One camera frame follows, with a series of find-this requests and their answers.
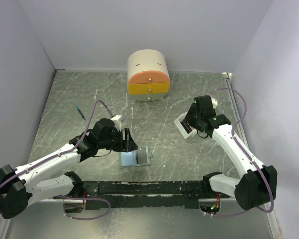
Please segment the black VIP credit card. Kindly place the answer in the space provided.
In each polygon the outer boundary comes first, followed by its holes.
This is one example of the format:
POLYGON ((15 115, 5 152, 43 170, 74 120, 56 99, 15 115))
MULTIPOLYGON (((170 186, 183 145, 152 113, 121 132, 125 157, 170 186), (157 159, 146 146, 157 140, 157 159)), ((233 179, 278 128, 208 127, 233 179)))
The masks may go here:
POLYGON ((140 147, 137 150, 136 153, 136 160, 137 160, 137 165, 141 165, 141 164, 147 164, 148 163, 148 155, 147 155, 147 147, 140 147))

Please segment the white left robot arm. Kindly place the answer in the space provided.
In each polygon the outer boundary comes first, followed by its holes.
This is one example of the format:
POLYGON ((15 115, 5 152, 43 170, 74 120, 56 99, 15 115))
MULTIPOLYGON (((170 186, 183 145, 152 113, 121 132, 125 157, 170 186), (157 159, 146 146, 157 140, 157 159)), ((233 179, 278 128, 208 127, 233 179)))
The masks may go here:
POLYGON ((0 215, 11 219, 28 206, 53 197, 83 195, 83 181, 74 172, 50 176, 69 166, 95 157, 100 149, 132 152, 138 149, 128 128, 118 129, 111 119, 102 118, 59 150, 37 161, 16 168, 0 169, 0 215))

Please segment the mint green card holder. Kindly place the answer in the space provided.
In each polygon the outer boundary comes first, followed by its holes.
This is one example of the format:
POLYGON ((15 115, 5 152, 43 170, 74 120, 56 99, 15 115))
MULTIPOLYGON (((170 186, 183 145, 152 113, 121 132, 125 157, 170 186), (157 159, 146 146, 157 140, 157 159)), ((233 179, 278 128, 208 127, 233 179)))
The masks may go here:
POLYGON ((148 146, 147 146, 147 150, 148 150, 148 152, 147 152, 148 163, 147 164, 141 164, 141 165, 137 165, 137 160, 136 160, 137 150, 132 151, 132 152, 121 152, 119 154, 120 168, 151 165, 151 159, 153 158, 153 154, 152 154, 152 152, 151 152, 151 150, 148 146))

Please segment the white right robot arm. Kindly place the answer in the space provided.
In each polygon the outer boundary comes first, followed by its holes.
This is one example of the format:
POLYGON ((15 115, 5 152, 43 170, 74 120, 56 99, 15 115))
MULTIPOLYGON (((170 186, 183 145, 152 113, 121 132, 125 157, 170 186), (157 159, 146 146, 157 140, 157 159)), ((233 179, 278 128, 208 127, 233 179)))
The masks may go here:
POLYGON ((216 105, 217 101, 209 95, 196 97, 189 110, 174 121, 184 139, 205 133, 206 138, 216 141, 238 171, 239 179, 220 172, 206 175, 205 183, 201 186, 202 194, 207 198, 217 193, 226 194, 235 198, 245 211, 270 203, 271 211, 276 197, 276 169, 265 166, 247 148, 228 118, 216 113, 216 105))

